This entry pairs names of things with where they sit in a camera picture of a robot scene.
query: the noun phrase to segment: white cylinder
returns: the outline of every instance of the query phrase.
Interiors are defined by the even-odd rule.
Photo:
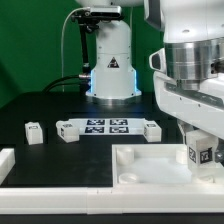
[[[139,177],[134,173],[123,173],[119,176],[120,184],[136,184],[139,183]]]
[[[125,147],[117,149],[117,163],[119,165],[130,165],[134,162],[134,149],[131,147]]]

